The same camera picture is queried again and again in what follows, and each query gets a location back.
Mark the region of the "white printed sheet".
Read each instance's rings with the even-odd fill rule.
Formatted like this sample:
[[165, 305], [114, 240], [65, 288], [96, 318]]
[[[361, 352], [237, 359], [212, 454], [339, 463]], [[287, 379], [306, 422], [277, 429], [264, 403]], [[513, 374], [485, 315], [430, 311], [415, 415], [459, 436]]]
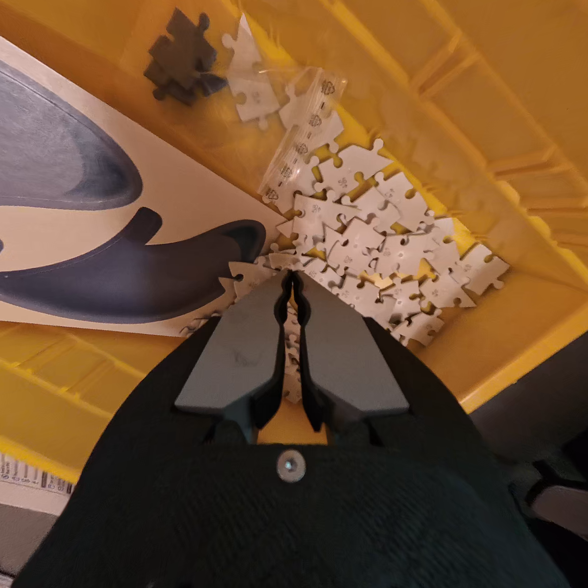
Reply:
[[59, 516], [75, 488], [39, 467], [1, 453], [1, 504]]

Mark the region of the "clear printed plastic bag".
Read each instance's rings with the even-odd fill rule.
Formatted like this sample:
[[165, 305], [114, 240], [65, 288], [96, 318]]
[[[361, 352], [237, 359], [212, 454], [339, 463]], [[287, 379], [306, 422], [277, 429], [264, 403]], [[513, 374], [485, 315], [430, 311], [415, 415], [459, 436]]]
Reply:
[[[280, 33], [267, 30], [246, 1], [125, 1], [132, 16], [124, 29], [117, 65], [134, 84], [146, 92], [136, 100], [149, 129], [179, 147], [186, 155], [219, 172], [237, 187], [263, 201], [259, 189], [276, 159], [295, 153], [300, 144], [303, 161], [321, 151], [336, 152], [336, 138], [343, 132], [337, 113], [346, 79], [329, 72], [313, 58], [292, 56], [283, 46]], [[237, 100], [228, 87], [208, 98], [198, 98], [191, 106], [167, 97], [154, 99], [153, 84], [143, 75], [151, 62], [149, 49], [166, 26], [175, 8], [195, 24], [204, 12], [210, 18], [205, 37], [217, 50], [213, 72], [226, 78], [233, 51], [222, 44], [224, 33], [236, 36], [241, 14], [262, 56], [257, 69], [268, 74], [280, 108], [268, 116], [269, 127], [262, 131], [256, 122], [242, 122]], [[274, 205], [265, 203], [280, 212]]]

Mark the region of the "black office chair base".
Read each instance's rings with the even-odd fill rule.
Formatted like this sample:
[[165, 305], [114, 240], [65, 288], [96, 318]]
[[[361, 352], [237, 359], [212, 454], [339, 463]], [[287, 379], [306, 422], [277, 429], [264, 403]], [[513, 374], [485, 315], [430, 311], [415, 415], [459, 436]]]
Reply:
[[587, 540], [587, 477], [562, 454], [532, 465], [539, 474], [526, 495], [533, 515]]

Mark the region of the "pile of white puzzle pieces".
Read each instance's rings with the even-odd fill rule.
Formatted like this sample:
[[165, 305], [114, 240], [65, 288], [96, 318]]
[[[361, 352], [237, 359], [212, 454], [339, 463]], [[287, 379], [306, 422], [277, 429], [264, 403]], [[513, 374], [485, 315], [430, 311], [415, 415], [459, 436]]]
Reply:
[[444, 325], [442, 311], [473, 308], [474, 297], [504, 286], [509, 265], [474, 243], [461, 253], [451, 217], [439, 216], [391, 160], [357, 145], [332, 158], [275, 160], [259, 193], [290, 220], [277, 226], [290, 249], [272, 244], [250, 263], [230, 262], [235, 301], [278, 270], [299, 270], [362, 316], [374, 319], [404, 346], [428, 346]]

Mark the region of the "joined white puzzle pair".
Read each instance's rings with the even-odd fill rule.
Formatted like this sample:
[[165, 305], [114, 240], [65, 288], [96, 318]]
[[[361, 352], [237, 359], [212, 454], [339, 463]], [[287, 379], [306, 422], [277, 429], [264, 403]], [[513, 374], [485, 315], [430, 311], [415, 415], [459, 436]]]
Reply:
[[222, 44], [233, 51], [226, 79], [237, 100], [236, 110], [240, 120], [256, 122], [259, 129], [267, 130], [268, 116], [276, 113], [280, 105], [268, 74], [257, 69], [262, 64], [262, 56], [244, 13], [239, 19], [236, 36], [224, 33]]

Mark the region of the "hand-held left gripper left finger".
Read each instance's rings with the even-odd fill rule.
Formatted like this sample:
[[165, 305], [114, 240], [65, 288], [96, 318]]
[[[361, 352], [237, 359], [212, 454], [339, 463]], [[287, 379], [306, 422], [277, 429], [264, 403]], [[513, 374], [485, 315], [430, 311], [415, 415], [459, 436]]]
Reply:
[[276, 414], [285, 373], [285, 331], [293, 272], [281, 270], [215, 324], [175, 407], [259, 431]]

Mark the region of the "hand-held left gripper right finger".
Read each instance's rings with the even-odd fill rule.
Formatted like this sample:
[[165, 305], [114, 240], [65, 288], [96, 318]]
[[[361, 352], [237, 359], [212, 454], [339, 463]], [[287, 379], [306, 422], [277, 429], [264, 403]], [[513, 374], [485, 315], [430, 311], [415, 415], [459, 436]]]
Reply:
[[401, 415], [409, 403], [364, 317], [305, 273], [293, 273], [302, 403], [314, 430]]

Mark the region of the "yellow plastic bin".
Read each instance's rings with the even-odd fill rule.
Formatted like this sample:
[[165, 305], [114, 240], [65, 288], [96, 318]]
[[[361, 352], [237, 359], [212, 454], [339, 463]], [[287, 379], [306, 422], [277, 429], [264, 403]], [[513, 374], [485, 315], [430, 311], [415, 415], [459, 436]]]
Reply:
[[[502, 288], [408, 345], [467, 412], [587, 331], [586, 2], [247, 2], [292, 56], [347, 81], [338, 149], [320, 162], [381, 139], [385, 176], [403, 172], [454, 219], [462, 254], [481, 243], [509, 265]], [[1, 38], [181, 151], [149, 129], [146, 92], [117, 65], [132, 12], [1, 1]], [[292, 245], [277, 226], [293, 214], [237, 188], [279, 216], [258, 258]], [[122, 402], [211, 314], [175, 337], [1, 321], [1, 453], [76, 482]]]

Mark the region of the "white card with blue ears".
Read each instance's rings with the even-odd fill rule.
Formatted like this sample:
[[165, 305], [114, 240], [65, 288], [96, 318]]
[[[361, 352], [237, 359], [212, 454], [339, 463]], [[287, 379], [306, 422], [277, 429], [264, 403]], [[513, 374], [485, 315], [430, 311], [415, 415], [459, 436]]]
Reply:
[[179, 336], [279, 216], [1, 38], [1, 321]]

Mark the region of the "dark joined puzzle pieces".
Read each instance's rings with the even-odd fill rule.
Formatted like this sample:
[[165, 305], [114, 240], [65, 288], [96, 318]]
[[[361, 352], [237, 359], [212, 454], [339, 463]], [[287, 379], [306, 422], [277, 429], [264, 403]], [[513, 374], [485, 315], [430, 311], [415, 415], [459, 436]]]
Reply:
[[151, 62], [143, 72], [152, 84], [154, 99], [173, 98], [186, 106], [228, 87], [228, 80], [213, 72], [217, 50], [205, 33], [210, 18], [202, 12], [195, 24], [175, 8], [161, 35], [149, 49]]

